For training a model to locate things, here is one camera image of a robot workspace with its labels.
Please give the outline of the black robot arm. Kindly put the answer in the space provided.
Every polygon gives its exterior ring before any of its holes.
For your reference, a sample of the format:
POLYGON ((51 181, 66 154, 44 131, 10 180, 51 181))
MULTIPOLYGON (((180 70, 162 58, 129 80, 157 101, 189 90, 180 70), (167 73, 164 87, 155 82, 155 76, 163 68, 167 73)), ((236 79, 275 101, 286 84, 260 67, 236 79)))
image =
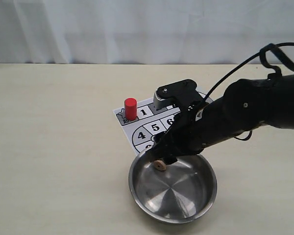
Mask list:
POLYGON ((159 87, 157 108, 174 105, 180 112, 169 129, 157 134, 146 151, 150 161, 170 165, 178 157, 196 155, 205 148, 261 126, 294 129, 294 74, 269 79, 240 79, 211 103, 185 79, 159 87))

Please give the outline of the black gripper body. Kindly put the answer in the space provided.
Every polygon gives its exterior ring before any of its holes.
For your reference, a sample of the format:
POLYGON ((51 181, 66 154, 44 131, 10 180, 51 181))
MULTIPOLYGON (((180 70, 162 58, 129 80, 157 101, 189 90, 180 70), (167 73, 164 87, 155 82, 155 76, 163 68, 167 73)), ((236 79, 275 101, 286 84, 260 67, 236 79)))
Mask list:
POLYGON ((198 154, 205 148, 225 141, 225 115, 221 102, 212 102, 198 111, 181 112, 166 132, 174 155, 198 154))

